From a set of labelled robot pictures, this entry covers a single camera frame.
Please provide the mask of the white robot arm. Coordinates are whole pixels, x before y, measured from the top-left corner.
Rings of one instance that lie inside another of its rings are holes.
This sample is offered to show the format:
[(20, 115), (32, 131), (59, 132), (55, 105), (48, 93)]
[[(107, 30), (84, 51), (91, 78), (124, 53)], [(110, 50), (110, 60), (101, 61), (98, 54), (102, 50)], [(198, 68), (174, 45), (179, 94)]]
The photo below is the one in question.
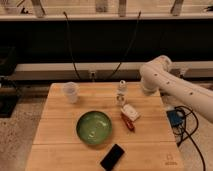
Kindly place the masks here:
[(171, 67), (172, 61), (165, 55), (144, 63), (140, 67), (142, 91), (152, 94), (160, 88), (213, 123), (213, 91), (173, 76)]

